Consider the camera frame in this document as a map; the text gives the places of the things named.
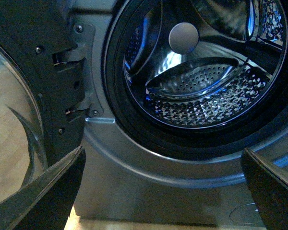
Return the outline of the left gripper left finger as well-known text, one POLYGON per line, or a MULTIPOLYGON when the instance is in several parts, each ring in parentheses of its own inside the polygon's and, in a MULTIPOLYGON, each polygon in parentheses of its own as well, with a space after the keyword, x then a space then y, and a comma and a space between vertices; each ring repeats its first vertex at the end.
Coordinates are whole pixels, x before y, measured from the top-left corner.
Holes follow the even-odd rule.
POLYGON ((0 202, 0 230, 62 230, 78 194, 86 153, 75 148, 0 202))

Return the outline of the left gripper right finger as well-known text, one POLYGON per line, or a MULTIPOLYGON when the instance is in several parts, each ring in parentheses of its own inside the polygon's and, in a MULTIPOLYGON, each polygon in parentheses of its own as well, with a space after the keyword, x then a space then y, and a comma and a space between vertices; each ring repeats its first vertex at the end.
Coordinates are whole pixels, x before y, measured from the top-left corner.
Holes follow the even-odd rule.
POLYGON ((288 172, 249 148, 240 164, 265 227, 288 230, 288 172))

